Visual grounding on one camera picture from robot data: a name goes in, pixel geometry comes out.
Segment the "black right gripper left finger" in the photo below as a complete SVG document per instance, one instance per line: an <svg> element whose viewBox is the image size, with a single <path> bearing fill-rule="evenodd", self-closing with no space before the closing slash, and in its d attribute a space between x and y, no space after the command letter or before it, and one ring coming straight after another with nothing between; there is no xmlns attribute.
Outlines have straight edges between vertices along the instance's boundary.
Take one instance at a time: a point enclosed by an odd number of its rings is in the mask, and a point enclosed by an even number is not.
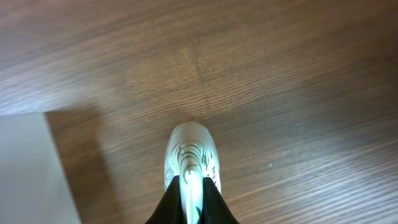
<svg viewBox="0 0 398 224"><path fill-rule="evenodd" d="M175 176L146 224L185 224L180 196L180 177Z"/></svg>

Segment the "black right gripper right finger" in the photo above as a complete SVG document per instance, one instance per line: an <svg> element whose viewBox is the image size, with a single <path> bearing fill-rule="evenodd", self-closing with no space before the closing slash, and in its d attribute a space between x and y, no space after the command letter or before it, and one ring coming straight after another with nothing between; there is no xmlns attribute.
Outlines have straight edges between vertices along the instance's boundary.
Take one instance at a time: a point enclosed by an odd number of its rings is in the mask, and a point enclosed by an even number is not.
<svg viewBox="0 0 398 224"><path fill-rule="evenodd" d="M203 193L203 211L199 223L239 224L209 177L203 179Z"/></svg>

